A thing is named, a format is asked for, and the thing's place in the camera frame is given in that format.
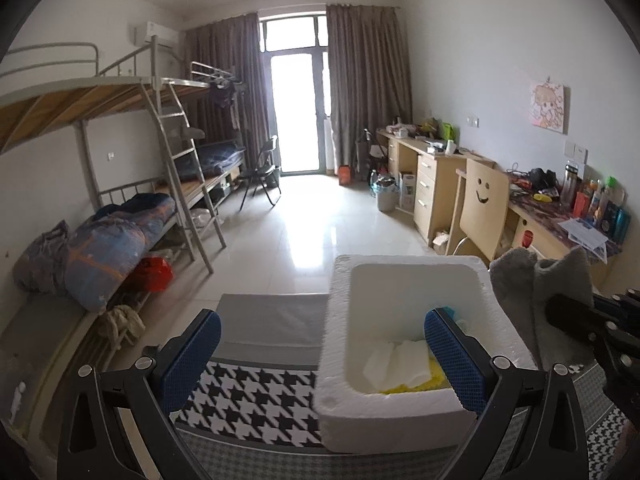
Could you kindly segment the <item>white paper sheets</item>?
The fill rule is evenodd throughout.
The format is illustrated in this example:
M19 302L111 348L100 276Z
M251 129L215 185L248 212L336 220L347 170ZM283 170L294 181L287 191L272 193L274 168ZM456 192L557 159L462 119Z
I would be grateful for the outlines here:
M569 240L591 252L603 263L608 262L608 238L598 229L579 218L571 218L559 223Z

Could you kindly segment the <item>grey fuzzy cloth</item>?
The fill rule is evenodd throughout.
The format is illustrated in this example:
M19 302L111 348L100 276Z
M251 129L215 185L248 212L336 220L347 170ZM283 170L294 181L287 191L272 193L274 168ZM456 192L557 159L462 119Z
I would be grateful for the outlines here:
M489 265L489 274L500 307L539 368L548 370L556 363L582 367L593 361L588 346L552 326L546 315L548 301L556 295L593 305L590 266L582 248L559 260L512 248Z

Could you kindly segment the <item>left brown curtain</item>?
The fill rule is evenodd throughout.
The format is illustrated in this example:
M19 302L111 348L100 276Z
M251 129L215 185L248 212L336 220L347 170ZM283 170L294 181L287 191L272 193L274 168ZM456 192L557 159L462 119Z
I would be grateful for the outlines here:
M187 30L184 54L186 68L209 83L206 96L186 102L190 123L204 131L206 144L232 141L255 166L269 138L258 14Z

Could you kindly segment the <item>red plastic bag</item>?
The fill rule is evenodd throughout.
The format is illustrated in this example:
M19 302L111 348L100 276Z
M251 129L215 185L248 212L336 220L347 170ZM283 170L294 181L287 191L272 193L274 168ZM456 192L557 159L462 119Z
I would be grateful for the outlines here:
M147 256L129 274L128 281L140 292L163 292L173 278L174 270L166 259Z

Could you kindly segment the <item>brown curtain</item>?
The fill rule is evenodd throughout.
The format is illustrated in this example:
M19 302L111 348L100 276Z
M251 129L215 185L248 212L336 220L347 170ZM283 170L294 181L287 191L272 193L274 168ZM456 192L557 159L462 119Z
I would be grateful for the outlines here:
M184 54L186 68L209 83L206 96L186 102L190 123L204 131L206 144L232 141L255 166L269 138L258 14L187 30Z
M390 6L330 4L326 24L335 162L352 168L363 133L412 118L408 48Z

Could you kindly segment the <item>wooden smiley face chair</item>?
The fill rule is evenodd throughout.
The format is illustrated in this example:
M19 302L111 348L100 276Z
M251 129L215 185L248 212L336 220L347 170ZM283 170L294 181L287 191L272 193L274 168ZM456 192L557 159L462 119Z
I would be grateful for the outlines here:
M504 172L474 159L468 159L465 170L458 170L457 174L447 255L462 255L464 246L471 243L486 260L495 260L509 210L509 178Z

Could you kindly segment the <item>black folding chair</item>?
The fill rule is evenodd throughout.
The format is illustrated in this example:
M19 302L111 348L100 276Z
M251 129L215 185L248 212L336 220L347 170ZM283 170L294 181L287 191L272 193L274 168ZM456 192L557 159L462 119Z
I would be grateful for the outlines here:
M269 195L268 181L279 170L279 166L274 161L274 152L277 151L278 136L270 136L267 142L260 149L256 164L250 169L244 169L238 175L239 184L244 185L244 195L239 210L242 210L246 202L248 191L254 188L253 195L256 195L258 188L262 188L271 206L276 206L282 196L280 184L276 183L279 197L273 200Z

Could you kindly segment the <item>white foam sheet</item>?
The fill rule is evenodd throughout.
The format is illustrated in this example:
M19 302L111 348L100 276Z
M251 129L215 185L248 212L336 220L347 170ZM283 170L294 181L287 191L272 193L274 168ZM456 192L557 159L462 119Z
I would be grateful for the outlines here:
M425 340L381 342L373 347L364 364L363 376L376 391L400 384L418 384L431 378L429 358Z

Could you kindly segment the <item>grey bucket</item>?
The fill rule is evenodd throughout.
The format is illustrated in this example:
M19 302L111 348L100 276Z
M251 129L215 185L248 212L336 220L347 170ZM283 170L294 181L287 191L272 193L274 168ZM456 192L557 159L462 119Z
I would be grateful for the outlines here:
M374 182L373 191L379 211L387 214L395 210L398 204L398 188L393 176L379 176Z

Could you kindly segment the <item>balcony glass door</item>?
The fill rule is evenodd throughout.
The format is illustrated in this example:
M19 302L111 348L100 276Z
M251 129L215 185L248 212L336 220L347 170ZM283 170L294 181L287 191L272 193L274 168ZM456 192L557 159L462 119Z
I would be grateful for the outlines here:
M328 169L331 110L329 36L322 11L263 18L259 24L270 132L284 174Z

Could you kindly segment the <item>white air conditioner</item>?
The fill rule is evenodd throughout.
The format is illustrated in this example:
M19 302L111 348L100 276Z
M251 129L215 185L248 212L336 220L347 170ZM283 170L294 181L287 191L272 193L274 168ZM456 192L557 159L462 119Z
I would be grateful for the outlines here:
M176 30L153 22L144 22L134 28L134 44L143 47L156 38L159 46L169 49L179 47L180 35Z

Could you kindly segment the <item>far metal bunk bed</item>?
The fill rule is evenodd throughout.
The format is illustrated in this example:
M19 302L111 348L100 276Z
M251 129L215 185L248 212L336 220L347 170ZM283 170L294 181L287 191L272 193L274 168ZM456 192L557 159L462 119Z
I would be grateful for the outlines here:
M196 142L198 161L183 156L176 160L182 182L230 174L232 184L252 158L248 144L253 139L246 118L246 95L241 67L245 41L235 44L232 37L211 28L186 33L186 60L191 78L209 84L208 95L186 106L190 125L204 132Z

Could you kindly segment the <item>near wooden desk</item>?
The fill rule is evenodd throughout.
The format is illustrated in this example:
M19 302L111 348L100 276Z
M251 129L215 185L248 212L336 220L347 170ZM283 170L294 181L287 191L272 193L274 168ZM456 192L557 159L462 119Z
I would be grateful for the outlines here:
M558 202L534 199L529 184L520 174L508 172L510 202L506 214L506 240L512 248L523 247L539 259L561 259L578 244L571 240L561 223L570 214Z

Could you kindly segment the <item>right brown curtain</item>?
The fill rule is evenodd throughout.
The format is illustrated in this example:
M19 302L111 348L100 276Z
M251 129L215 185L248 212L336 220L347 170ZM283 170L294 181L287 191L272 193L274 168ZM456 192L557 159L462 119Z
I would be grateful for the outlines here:
M335 162L352 168L363 133L412 118L408 48L390 6L330 4L326 24Z

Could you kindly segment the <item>near metal bunk bed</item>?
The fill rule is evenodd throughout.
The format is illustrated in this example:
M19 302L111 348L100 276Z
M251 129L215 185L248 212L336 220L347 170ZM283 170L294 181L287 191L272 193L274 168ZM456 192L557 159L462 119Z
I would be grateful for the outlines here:
M70 363L88 353L112 362L132 335L151 295L128 278L106 308L24 292L13 279L17 259L40 234L64 220L72 230L100 208L138 193L165 193L176 212L144 256L206 260L208 230L193 206L209 185L182 182L176 160L198 160L201 131L186 102L209 84L191 78L169 48L151 42L112 64L87 41L9 50L1 65L1 422L11 437L36 440L58 404Z

